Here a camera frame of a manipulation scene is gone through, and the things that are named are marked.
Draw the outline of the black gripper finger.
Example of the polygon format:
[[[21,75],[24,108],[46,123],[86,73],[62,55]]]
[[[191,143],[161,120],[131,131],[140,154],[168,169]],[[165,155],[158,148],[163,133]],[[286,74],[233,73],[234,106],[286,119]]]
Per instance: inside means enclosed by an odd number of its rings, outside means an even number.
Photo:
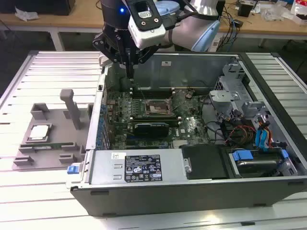
[[[100,33],[94,38],[93,46],[113,63],[121,64],[126,70],[127,78],[131,79],[130,54],[126,49],[125,40],[121,33],[113,35]]]
[[[130,50],[130,78],[134,78],[134,66],[145,63],[157,50],[159,45],[150,46],[144,49],[133,47]]]

